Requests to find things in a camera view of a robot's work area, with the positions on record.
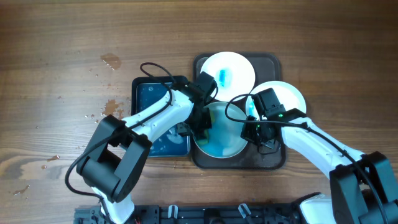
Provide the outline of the green yellow sponge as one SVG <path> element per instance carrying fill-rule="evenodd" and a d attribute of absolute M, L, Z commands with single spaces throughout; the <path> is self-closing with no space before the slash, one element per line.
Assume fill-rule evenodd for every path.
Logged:
<path fill-rule="evenodd" d="M 209 108 L 203 108 L 201 118 L 194 130 L 195 142 L 199 145 L 209 143 L 210 130 L 212 129 L 213 112 Z"/>

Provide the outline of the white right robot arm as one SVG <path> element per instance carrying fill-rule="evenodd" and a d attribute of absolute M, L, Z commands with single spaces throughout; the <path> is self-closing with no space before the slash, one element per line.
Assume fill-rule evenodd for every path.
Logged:
<path fill-rule="evenodd" d="M 339 142 L 298 109 L 268 120 L 248 116 L 242 138 L 256 145 L 270 140 L 299 152 L 330 181 L 331 195 L 299 203 L 306 223 L 397 223 L 397 181 L 381 152 L 365 154 Z"/>

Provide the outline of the white plate blue soapy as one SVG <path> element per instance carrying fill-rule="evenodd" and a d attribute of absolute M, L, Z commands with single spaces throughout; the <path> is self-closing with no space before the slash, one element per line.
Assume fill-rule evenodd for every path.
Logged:
<path fill-rule="evenodd" d="M 226 117 L 226 105 L 227 102 L 218 101 L 206 106 L 213 112 L 209 143 L 202 146 L 195 143 L 201 152 L 217 159 L 226 159 L 239 154 L 248 143 L 241 138 L 243 123 Z"/>

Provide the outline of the white plate blue smear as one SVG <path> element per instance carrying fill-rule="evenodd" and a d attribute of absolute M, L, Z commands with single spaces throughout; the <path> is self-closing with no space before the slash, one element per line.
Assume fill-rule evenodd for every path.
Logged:
<path fill-rule="evenodd" d="M 300 110 L 303 113 L 307 113 L 307 105 L 305 102 L 305 98 L 301 94 L 301 92 L 296 89 L 293 85 L 282 82 L 282 81 L 269 81 L 264 82 L 255 87 L 250 94 L 255 95 L 261 91 L 267 90 L 272 88 L 276 97 L 278 98 L 279 105 L 283 105 L 284 111 L 289 111 L 294 108 Z M 256 106 L 254 101 L 252 100 L 251 96 L 248 96 L 245 104 L 245 110 L 247 116 L 253 116 L 259 119 L 259 113 L 257 112 Z M 271 116 L 277 114 L 277 112 L 282 112 L 281 109 L 271 109 Z"/>

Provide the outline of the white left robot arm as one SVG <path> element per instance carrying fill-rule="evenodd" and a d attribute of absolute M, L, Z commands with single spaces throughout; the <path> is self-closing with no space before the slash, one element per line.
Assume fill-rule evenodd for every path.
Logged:
<path fill-rule="evenodd" d="M 105 117 L 84 153 L 70 166 L 100 200 L 105 220 L 125 223 L 135 205 L 130 192 L 139 180 L 153 142 L 178 123 L 192 130 L 209 128 L 205 91 L 169 90 L 144 111 L 119 120 Z"/>

